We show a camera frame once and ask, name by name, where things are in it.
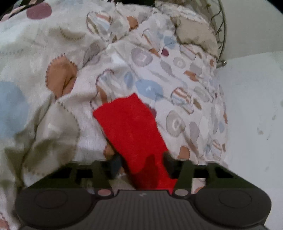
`gray dot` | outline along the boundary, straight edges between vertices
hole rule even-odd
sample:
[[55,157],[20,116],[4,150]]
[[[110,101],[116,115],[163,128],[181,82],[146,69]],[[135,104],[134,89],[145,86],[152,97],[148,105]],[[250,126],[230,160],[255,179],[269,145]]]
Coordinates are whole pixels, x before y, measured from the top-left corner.
[[180,197],[184,197],[189,194],[189,192],[185,189],[177,189],[174,193]]
[[110,196],[112,194],[112,192],[109,189],[100,189],[98,191],[98,195],[102,196],[102,197],[107,197]]

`white wall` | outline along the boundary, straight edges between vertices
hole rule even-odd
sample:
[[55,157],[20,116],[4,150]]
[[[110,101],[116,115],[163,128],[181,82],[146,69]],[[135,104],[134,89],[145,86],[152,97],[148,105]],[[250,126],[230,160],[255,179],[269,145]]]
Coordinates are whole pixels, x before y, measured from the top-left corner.
[[283,14],[267,0],[222,0],[227,19],[223,58],[283,51]]
[[218,75],[227,106],[229,168],[269,194],[266,226],[283,229],[283,52],[229,60]]

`white patterned fabric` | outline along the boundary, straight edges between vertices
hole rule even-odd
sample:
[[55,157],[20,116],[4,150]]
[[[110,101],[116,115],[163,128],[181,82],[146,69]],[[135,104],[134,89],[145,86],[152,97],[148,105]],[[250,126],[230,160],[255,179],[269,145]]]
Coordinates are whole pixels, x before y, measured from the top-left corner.
[[179,44],[165,9],[47,0],[0,23],[0,229],[20,227],[19,187],[71,161],[105,159],[92,112],[118,97],[137,93],[173,157],[223,164],[227,116],[216,59]]

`red sock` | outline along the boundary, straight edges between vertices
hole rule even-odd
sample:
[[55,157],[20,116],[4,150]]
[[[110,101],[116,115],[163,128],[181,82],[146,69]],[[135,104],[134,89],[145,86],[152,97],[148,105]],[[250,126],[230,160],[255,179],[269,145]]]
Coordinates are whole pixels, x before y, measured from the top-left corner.
[[163,165],[167,147],[152,113],[136,94],[102,105],[93,116],[126,160],[137,189],[168,189],[172,192],[176,180],[169,178]]

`bed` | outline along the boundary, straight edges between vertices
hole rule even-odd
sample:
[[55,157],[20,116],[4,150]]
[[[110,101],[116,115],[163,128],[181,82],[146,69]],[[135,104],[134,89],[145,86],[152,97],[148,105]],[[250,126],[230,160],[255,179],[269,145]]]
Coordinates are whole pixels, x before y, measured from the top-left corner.
[[[111,158],[93,111],[133,93],[174,158],[225,165],[228,120],[214,75],[226,63],[221,1],[32,3],[0,22],[1,228],[20,226],[19,188],[71,161]],[[122,168],[111,185],[134,189]],[[195,180],[193,192],[204,185]]]

